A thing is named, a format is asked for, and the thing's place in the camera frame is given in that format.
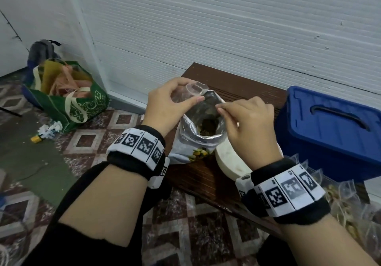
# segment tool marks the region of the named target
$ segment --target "container lid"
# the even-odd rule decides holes
[[[295,86],[287,103],[293,136],[381,165],[381,111]]]

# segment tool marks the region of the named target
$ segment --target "right hand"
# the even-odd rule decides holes
[[[216,108],[225,119],[234,151],[251,170],[282,159],[275,137],[273,105],[254,97],[219,104]]]

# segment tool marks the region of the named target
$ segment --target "forearm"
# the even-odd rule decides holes
[[[312,225],[280,225],[299,266],[377,265],[331,216]]]
[[[60,218],[84,235],[127,246],[133,234],[147,179],[107,166]]]

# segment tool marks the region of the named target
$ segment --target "left hand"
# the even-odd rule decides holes
[[[181,103],[174,103],[171,94],[187,84],[195,83],[187,78],[174,78],[148,94],[148,104],[142,125],[150,126],[165,137],[176,126],[181,117],[204,96],[192,97]]]

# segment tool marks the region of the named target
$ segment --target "white bowl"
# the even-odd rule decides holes
[[[279,147],[279,152],[283,156],[282,149]],[[229,139],[226,138],[221,144],[216,148],[216,160],[222,172],[233,181],[237,178],[250,173],[250,168],[242,161],[242,159],[233,150]]]

